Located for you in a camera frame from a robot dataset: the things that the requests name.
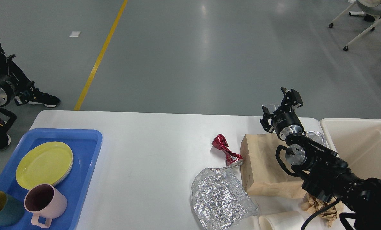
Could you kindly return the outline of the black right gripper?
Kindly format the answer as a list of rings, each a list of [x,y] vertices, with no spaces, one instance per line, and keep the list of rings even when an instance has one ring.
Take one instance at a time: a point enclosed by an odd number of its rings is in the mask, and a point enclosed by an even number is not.
[[[304,127],[295,114],[295,109],[304,105],[304,102],[298,91],[287,90],[281,87],[284,95],[281,101],[281,111],[270,113],[266,106],[262,106],[263,118],[260,124],[268,133],[276,132],[280,140],[285,141],[290,134],[305,134]]]

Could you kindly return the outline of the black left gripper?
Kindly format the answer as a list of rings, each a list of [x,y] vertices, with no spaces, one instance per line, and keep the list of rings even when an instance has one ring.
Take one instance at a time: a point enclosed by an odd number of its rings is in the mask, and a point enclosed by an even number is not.
[[[11,77],[17,70],[12,61],[13,58],[15,58],[15,54],[9,56],[0,54],[0,107],[8,105],[12,99],[17,106],[22,106],[35,100],[37,96],[34,81],[18,83],[15,77]]]

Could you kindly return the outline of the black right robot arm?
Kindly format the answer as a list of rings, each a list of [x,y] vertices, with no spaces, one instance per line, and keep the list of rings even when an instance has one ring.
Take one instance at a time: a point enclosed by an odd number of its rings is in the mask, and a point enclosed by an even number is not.
[[[272,113],[262,106],[260,123],[266,132],[276,132],[286,142],[279,145],[275,157],[283,171],[299,177],[302,188],[328,205],[304,221],[304,230],[317,215],[339,202],[352,212],[341,213],[339,219],[346,230],[381,230],[381,179],[360,179],[337,152],[310,139],[294,110],[303,106],[300,94],[281,87],[281,105]]]

